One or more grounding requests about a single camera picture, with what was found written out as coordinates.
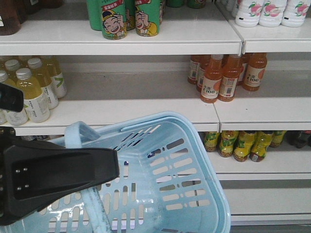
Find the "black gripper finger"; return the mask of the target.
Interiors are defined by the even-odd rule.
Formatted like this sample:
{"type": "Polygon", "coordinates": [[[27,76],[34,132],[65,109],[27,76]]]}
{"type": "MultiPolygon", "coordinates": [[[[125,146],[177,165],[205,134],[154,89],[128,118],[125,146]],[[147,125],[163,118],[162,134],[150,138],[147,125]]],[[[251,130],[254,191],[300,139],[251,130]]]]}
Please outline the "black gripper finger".
{"type": "Polygon", "coordinates": [[[2,225],[119,176],[117,151],[67,149],[47,141],[2,143],[2,225]]]}

